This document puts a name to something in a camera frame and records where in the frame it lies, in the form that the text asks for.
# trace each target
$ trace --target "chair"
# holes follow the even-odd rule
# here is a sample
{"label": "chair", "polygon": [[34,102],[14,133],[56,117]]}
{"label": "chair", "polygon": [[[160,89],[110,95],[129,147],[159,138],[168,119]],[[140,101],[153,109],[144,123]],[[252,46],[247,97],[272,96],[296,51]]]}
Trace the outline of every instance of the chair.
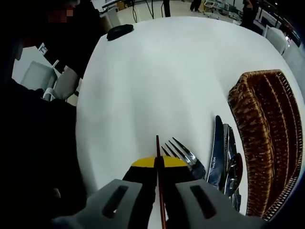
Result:
{"label": "chair", "polygon": [[267,26],[264,31],[265,38],[283,55],[288,49],[289,44],[283,32],[277,28]]}
{"label": "chair", "polygon": [[43,89],[44,91],[48,87],[53,87],[57,80],[54,67],[55,64],[52,67],[48,67],[42,63],[32,61],[24,74],[21,85],[28,89]]}
{"label": "chair", "polygon": [[50,101],[53,99],[66,100],[76,92],[79,80],[75,71],[67,67],[56,81],[55,86],[47,88],[43,98]]}

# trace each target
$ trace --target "white tablecloth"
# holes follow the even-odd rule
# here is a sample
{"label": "white tablecloth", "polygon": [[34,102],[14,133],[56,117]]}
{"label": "white tablecloth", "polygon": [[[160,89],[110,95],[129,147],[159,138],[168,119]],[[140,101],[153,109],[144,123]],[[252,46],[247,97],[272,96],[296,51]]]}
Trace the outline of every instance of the white tablecloth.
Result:
{"label": "white tablecloth", "polygon": [[[156,135],[162,145],[176,137],[208,170],[216,115],[233,128],[244,160],[227,95],[242,73],[270,69],[284,72],[304,117],[304,101],[285,60],[268,40],[242,27],[172,17],[137,23],[111,42],[101,37],[77,105],[78,158],[89,192],[122,179],[137,159],[156,155]],[[240,194],[244,214],[245,160]],[[158,211],[150,228],[161,226]]]}

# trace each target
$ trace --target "cutlery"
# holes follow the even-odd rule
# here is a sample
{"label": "cutlery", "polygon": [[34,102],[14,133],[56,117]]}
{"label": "cutlery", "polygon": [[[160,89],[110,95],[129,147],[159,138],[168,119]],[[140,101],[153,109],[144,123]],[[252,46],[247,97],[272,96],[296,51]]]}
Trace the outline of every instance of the cutlery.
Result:
{"label": "cutlery", "polygon": [[237,154],[236,143],[234,138],[233,129],[228,125],[228,159],[232,160],[233,156]]}
{"label": "cutlery", "polygon": [[218,190],[223,189],[221,182],[224,177],[224,127],[221,118],[215,118],[213,151],[207,182],[214,185]]}
{"label": "cutlery", "polygon": [[227,196],[233,195],[233,193],[238,189],[243,175],[243,161],[241,154],[236,154],[230,164],[228,170],[225,185],[224,194]]}
{"label": "cutlery", "polygon": [[239,189],[237,189],[232,195],[232,205],[236,211],[240,211],[240,205],[242,202],[242,196],[239,194]]}
{"label": "cutlery", "polygon": [[[169,143],[172,145],[172,147],[176,150],[176,152],[174,152],[168,146],[168,144],[165,144],[166,147],[171,152],[171,154],[174,157],[181,159],[182,161],[184,161],[187,164],[190,172],[192,173],[192,175],[194,176],[194,178],[196,180],[204,179],[206,171],[205,171],[205,167],[203,166],[203,164],[195,157],[195,155],[190,150],[188,150],[184,145],[182,145],[177,139],[175,139],[173,137],[173,140],[176,142],[176,144],[181,149],[183,149],[185,154],[176,145],[174,145],[171,141],[169,141]],[[162,146],[162,150],[164,151],[164,153],[166,155],[170,155],[163,146]]]}
{"label": "cutlery", "polygon": [[229,159],[229,125],[223,124],[224,127],[224,177],[229,169],[230,159]]}

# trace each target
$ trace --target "wicker basket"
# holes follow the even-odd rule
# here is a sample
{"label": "wicker basket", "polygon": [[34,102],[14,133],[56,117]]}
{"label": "wicker basket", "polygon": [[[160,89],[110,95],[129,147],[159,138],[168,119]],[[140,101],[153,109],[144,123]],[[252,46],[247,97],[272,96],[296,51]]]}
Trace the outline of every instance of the wicker basket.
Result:
{"label": "wicker basket", "polygon": [[244,145],[247,215],[270,219],[299,175],[302,126],[294,95],[280,70],[244,73],[228,96]]}

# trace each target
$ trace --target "silver fork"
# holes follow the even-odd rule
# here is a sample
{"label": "silver fork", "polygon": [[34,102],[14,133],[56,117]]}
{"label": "silver fork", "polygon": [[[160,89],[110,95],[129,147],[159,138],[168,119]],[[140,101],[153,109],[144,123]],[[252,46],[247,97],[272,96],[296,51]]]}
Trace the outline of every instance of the silver fork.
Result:
{"label": "silver fork", "polygon": [[[183,152],[181,152],[181,150],[177,146],[175,146],[171,141],[169,141],[169,143],[176,150],[176,152],[174,152],[165,143],[165,145],[167,146],[167,148],[169,149],[171,154],[174,157],[177,157],[177,158],[181,159],[182,161],[184,161],[187,164],[190,172],[192,173],[192,175],[195,177],[196,180],[204,179],[206,171],[205,171],[205,167],[203,166],[203,164],[195,157],[195,155],[190,150],[188,150],[184,145],[182,145],[177,139],[175,139],[173,137],[173,140],[178,144],[178,146],[181,147],[181,149],[184,150],[185,154]],[[164,149],[163,146],[162,146],[162,150],[164,151],[164,153],[167,156],[170,156],[170,154]]]}

